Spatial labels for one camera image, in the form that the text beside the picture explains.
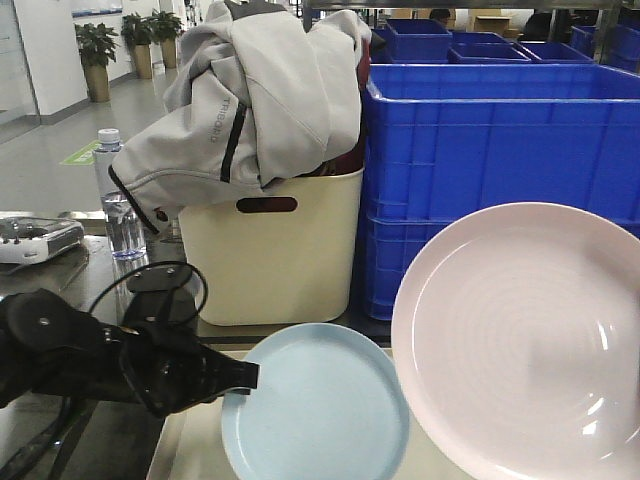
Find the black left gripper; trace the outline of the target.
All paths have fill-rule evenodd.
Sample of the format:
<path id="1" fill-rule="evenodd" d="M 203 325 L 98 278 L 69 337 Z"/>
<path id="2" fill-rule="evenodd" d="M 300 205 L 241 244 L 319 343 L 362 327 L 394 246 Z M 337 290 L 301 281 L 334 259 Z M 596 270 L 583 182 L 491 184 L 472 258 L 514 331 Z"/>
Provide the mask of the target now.
<path id="1" fill-rule="evenodd" d="M 98 320 L 51 290 L 1 301 L 1 405 L 28 392 L 137 403 L 162 418 L 227 392 L 248 395 L 260 366 L 206 346 L 193 321 L 205 305 L 204 275 L 186 262 L 156 262 L 99 294 L 136 284 L 124 318 Z"/>

